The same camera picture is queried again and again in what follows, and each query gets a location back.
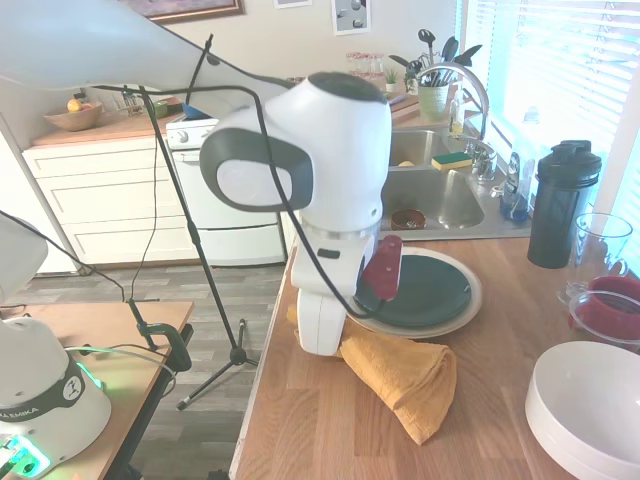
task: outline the bottle lid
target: bottle lid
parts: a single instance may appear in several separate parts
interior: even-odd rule
[[[602,159],[591,153],[588,140],[564,140],[540,160],[538,178],[562,188],[583,188],[598,183]]]

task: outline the cup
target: cup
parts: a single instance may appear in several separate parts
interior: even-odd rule
[[[633,233],[633,227],[615,215],[585,213],[576,218],[576,237],[573,241],[567,283],[558,298],[566,305],[573,297],[589,290],[589,284],[600,277],[622,277],[629,265],[621,257]]]

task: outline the picture frame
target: picture frame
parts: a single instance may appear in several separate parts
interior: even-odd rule
[[[306,7],[313,5],[313,0],[273,0],[276,8]]]
[[[331,0],[333,34],[358,35],[371,32],[372,0]]]
[[[149,20],[177,23],[205,18],[243,15],[244,0],[119,0]]]

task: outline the stainless steel sink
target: stainless steel sink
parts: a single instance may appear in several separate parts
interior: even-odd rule
[[[444,132],[424,129],[393,132],[389,176],[382,191],[382,231],[391,231],[393,212],[414,208],[427,217],[426,226],[394,231],[403,240],[528,237],[531,221],[506,220],[499,212],[499,198],[491,197],[491,188],[504,180],[502,172],[493,182],[480,185],[471,167],[441,172],[431,166],[434,156],[456,148],[445,138]],[[414,166],[399,166],[407,161]]]
[[[431,165],[434,156],[446,153],[449,149],[442,137],[431,130],[394,130],[389,166],[397,167],[403,162],[411,162],[417,167]]]

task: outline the black water bottle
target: black water bottle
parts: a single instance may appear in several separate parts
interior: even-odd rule
[[[583,214],[598,183],[600,157],[587,140],[565,140],[538,164],[538,193],[533,210],[529,260],[543,268],[569,262],[576,217]]]

